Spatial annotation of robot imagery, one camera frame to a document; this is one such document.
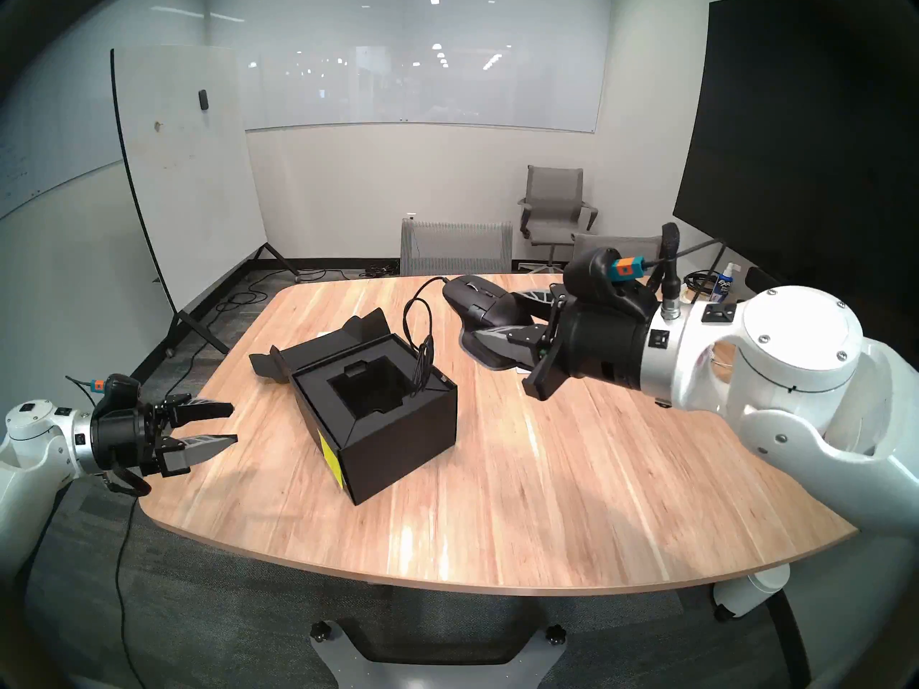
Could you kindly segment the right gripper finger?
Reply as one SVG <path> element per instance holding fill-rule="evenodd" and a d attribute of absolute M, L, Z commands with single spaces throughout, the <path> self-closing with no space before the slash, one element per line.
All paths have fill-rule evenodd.
<path fill-rule="evenodd" d="M 462 326 L 462 349 L 492 371 L 534 370 L 548 356 L 558 337 L 547 324 L 504 325 L 475 328 Z"/>
<path fill-rule="evenodd" d="M 509 296 L 520 315 L 550 315 L 553 309 L 566 304 L 568 291 L 565 287 L 549 287 L 511 291 Z"/>

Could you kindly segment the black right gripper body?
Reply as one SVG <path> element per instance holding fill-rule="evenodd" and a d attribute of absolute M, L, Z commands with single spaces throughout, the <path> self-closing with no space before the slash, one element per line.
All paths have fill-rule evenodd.
<path fill-rule="evenodd" d="M 523 380 L 527 396 L 544 402 L 567 379 L 591 378 L 641 390 L 643 351 L 656 313 L 650 289 L 615 289 L 611 301 L 579 300 L 548 289 L 547 325 L 535 345 L 537 362 Z"/>

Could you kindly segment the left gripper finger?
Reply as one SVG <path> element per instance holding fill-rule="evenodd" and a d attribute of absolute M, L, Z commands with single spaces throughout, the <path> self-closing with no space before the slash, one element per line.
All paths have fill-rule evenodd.
<path fill-rule="evenodd" d="M 172 430 L 189 423 L 229 418 L 234 412 L 230 402 L 218 402 L 191 395 L 166 396 L 166 420 Z"/>
<path fill-rule="evenodd" d="M 164 478 L 187 474 L 190 469 L 238 442 L 237 435 L 164 436 L 154 446 L 158 473 Z"/>

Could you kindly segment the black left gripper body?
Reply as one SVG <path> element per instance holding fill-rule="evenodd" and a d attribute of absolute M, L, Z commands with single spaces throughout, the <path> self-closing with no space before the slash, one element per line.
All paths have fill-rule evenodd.
<path fill-rule="evenodd" d="M 100 400 L 90 422 L 90 446 L 97 467 L 95 474 L 137 468 L 141 476 L 177 475 L 166 469 L 157 457 L 156 447 L 177 407 L 176 399 L 165 399 L 158 405 L 141 402 Z"/>

